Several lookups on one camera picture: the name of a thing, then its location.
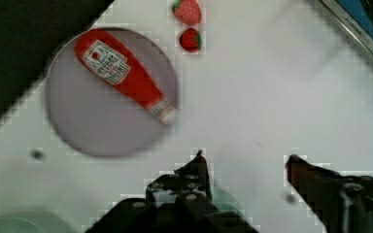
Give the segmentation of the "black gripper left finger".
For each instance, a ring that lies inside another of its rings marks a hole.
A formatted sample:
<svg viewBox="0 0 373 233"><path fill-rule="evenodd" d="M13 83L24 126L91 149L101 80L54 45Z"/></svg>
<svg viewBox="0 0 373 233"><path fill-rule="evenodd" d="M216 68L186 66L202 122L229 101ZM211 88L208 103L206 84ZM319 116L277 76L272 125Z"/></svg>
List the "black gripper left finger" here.
<svg viewBox="0 0 373 233"><path fill-rule="evenodd" d="M207 161L199 150L191 161L172 174L164 174L146 188L146 199L157 207L174 204L177 197L186 193L199 193L213 199Z"/></svg>

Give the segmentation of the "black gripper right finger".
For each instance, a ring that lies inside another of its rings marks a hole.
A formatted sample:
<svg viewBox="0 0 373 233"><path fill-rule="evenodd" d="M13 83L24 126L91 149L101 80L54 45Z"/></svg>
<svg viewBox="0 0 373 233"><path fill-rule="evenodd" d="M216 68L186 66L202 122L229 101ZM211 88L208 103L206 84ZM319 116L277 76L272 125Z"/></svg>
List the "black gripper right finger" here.
<svg viewBox="0 0 373 233"><path fill-rule="evenodd" d="M373 177L343 176L293 154L288 182L311 208L326 233L373 233Z"/></svg>

